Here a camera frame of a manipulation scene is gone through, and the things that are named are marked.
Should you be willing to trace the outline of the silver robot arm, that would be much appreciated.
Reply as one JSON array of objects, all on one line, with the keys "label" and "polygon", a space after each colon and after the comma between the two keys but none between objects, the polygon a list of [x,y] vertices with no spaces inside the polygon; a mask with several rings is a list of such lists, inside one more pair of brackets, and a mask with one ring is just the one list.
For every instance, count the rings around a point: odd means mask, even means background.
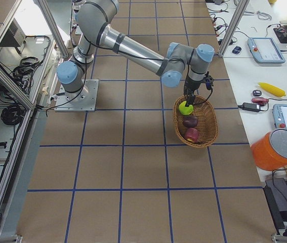
[{"label": "silver robot arm", "polygon": [[212,46],[200,44],[193,48],[170,43],[167,55],[163,57],[111,27],[119,10],[118,1],[73,1],[72,7],[82,35],[70,59],[57,67],[57,77],[67,102],[84,95],[85,81],[82,77],[94,60],[96,48],[110,50],[137,63],[159,76],[169,88],[179,84],[183,71],[187,69],[183,95],[188,105],[194,104],[195,91],[201,84],[213,90],[214,80],[208,72],[215,52]]}]

